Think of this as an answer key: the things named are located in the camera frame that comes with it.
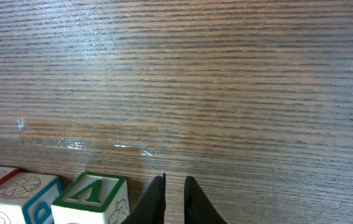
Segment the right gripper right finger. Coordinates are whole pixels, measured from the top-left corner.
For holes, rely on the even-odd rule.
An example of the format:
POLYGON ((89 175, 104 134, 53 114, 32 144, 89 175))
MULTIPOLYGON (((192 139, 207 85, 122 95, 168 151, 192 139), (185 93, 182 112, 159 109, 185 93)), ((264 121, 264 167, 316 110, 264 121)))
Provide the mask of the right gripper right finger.
POLYGON ((227 224, 192 176, 185 180, 184 218, 185 224, 227 224))

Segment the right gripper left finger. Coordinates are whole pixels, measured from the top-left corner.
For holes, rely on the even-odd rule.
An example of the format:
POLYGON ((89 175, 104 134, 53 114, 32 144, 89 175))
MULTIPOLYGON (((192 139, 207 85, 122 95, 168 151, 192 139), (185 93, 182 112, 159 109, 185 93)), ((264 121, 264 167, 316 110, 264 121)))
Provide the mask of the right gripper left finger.
POLYGON ((156 176, 122 224, 164 224, 166 174, 156 176))

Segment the red I side block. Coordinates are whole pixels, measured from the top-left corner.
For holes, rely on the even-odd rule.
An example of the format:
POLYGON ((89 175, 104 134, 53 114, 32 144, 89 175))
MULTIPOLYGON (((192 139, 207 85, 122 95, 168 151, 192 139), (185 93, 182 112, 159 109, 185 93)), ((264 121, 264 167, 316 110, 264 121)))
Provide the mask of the red I side block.
POLYGON ((127 180, 84 172, 51 204, 55 224, 120 224, 130 214, 127 180))

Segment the yellow turtle picture block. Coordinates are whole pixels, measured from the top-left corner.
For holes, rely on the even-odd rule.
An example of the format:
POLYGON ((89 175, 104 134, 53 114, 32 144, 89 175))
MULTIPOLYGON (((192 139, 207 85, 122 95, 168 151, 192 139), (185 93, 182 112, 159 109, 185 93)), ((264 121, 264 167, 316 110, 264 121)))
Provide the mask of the yellow turtle picture block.
POLYGON ((0 185, 0 224, 54 224, 51 204, 60 194, 58 176, 20 172, 0 185))

